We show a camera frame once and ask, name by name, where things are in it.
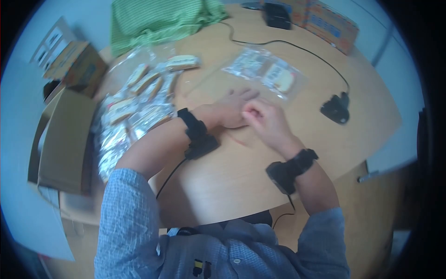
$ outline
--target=black wrist band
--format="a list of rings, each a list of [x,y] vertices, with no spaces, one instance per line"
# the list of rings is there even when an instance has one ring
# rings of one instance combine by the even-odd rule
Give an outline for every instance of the black wrist band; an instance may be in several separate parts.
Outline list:
[[[206,135],[206,125],[204,125],[203,121],[197,120],[187,108],[180,109],[177,114],[186,124],[186,135],[191,142],[197,141]]]
[[[178,117],[186,124],[186,135],[190,139],[189,148],[184,152],[187,160],[197,159],[219,146],[217,139],[207,134],[207,128],[203,121],[197,120],[187,108],[180,109]]]
[[[294,180],[297,176],[304,174],[313,161],[319,159],[312,149],[302,149],[294,158],[282,163],[274,162],[266,168],[266,173],[279,190],[291,195],[296,191]]]
[[[285,167],[289,175],[294,179],[311,168],[313,161],[317,159],[319,157],[313,149],[302,149],[296,156],[285,163]]]

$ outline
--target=hand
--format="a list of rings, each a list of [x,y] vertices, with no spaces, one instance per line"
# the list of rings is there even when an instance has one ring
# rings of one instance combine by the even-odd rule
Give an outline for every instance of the hand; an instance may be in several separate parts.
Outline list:
[[[260,92],[250,88],[229,90],[220,100],[213,103],[212,113],[217,116],[219,125],[226,128],[237,128],[247,125],[242,117],[242,108],[247,101],[256,98]]]
[[[242,116],[263,143],[286,160],[290,160],[305,148],[291,132],[281,107],[259,98],[246,103]]]

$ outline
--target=black cable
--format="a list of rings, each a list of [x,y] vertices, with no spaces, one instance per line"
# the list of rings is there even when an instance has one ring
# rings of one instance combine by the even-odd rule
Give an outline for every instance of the black cable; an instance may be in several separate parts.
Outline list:
[[[226,22],[220,22],[220,23],[221,23],[221,24],[224,24],[224,25],[226,25],[226,26],[228,26],[228,27],[231,29],[231,31],[230,31],[230,33],[229,33],[229,40],[232,41],[232,42],[237,42],[237,43],[242,43],[242,44],[258,45],[258,46],[264,46],[264,45],[267,45],[267,44],[270,44],[270,43],[273,43],[273,42],[282,42],[282,43],[284,43],[284,44],[288,44],[288,45],[294,46],[294,47],[296,47],[296,48],[298,48],[298,49],[304,50],[304,51],[306,51],[306,52],[308,52],[308,53],[310,53],[310,54],[316,56],[317,58],[319,58],[320,60],[322,60],[323,62],[325,62],[328,66],[330,66],[331,68],[333,68],[333,70],[335,70],[335,71],[338,73],[338,75],[344,80],[345,84],[347,85],[347,91],[346,91],[346,93],[347,93],[347,94],[350,93],[350,85],[348,84],[348,82],[347,82],[347,80],[344,78],[344,76],[343,76],[338,70],[336,70],[335,67],[333,67],[330,63],[328,63],[326,60],[324,60],[324,59],[323,59],[322,57],[320,57],[319,55],[317,55],[317,54],[315,54],[315,53],[313,53],[313,52],[311,52],[311,51],[309,51],[309,50],[307,50],[307,49],[304,49],[303,47],[297,46],[297,45],[295,45],[295,44],[293,44],[293,43],[290,43],[290,42],[287,42],[287,41],[283,41],[283,40],[273,40],[273,41],[263,42],[263,43],[252,43],[252,42],[237,41],[237,40],[234,40],[234,27],[232,27],[230,24],[228,24],[228,23],[226,23]]]
[[[294,207],[293,201],[291,200],[291,197],[290,197],[289,195],[287,195],[287,196],[288,196],[288,199],[289,199],[289,203],[291,203],[291,206],[293,207],[293,211],[294,211],[294,212],[293,212],[293,213],[283,213],[282,215],[280,215],[280,216],[276,219],[276,221],[274,222],[273,229],[274,229],[274,227],[276,226],[277,221],[279,221],[280,217],[285,216],[285,215],[294,215],[294,214],[296,214],[296,208]]]
[[[157,197],[156,199],[158,199],[158,196],[161,194],[161,191],[163,190],[164,186],[166,186],[167,181],[169,181],[170,177],[173,175],[173,173],[181,166],[181,164],[183,164],[187,159],[184,158],[174,169],[173,171],[170,173],[170,175],[167,177],[166,181],[164,181],[163,186],[161,186],[160,190],[158,191]]]

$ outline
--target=blue checkered shirt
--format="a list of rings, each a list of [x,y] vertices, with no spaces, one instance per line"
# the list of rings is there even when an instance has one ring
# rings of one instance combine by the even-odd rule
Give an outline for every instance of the blue checkered shirt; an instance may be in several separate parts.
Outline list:
[[[105,189],[96,278],[349,278],[340,208],[310,216],[297,253],[265,224],[240,219],[159,236],[158,205],[144,177],[115,170]]]

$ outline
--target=green towel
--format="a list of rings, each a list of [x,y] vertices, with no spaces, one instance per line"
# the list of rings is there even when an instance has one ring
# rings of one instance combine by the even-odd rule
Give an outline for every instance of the green towel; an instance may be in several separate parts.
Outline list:
[[[115,0],[111,53],[176,41],[227,17],[219,0]]]

